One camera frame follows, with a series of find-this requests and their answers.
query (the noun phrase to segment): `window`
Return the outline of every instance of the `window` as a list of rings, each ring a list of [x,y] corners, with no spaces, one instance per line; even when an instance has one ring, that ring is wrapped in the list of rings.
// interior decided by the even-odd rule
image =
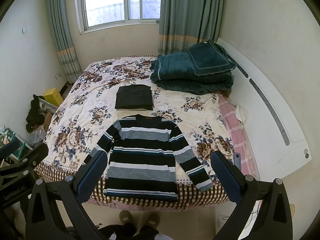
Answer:
[[[78,0],[82,30],[108,26],[158,23],[161,0]]]

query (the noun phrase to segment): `foot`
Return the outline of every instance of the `foot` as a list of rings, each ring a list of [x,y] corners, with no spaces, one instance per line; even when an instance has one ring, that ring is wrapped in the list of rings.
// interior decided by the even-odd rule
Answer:
[[[134,225],[133,216],[127,210],[122,210],[120,212],[119,219],[120,219],[122,225],[125,225],[126,223],[131,223]]]
[[[144,223],[144,225],[142,227],[150,226],[150,227],[156,229],[158,227],[159,223],[160,223],[160,217],[157,214],[153,213],[147,218],[146,222]]]

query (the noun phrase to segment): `striped sweater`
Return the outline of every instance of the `striped sweater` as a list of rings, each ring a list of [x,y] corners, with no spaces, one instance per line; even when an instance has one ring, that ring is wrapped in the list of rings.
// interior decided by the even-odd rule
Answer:
[[[94,152],[111,148],[107,196],[178,201],[175,161],[198,190],[212,187],[179,127],[168,119],[137,114],[115,121]]]

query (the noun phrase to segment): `clothing label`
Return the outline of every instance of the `clothing label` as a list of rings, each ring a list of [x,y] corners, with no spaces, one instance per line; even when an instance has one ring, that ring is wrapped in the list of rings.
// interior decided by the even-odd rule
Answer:
[[[113,233],[109,238],[109,240],[116,240],[116,239],[117,239],[116,233]]]

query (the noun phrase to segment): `clear plastic bag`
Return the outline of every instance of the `clear plastic bag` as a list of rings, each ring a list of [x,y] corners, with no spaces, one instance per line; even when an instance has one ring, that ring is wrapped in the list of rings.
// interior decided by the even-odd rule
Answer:
[[[34,130],[32,133],[30,133],[26,142],[28,143],[28,145],[30,145],[32,147],[36,143],[43,141],[46,134],[47,133],[44,131],[43,125],[41,125],[36,130]]]

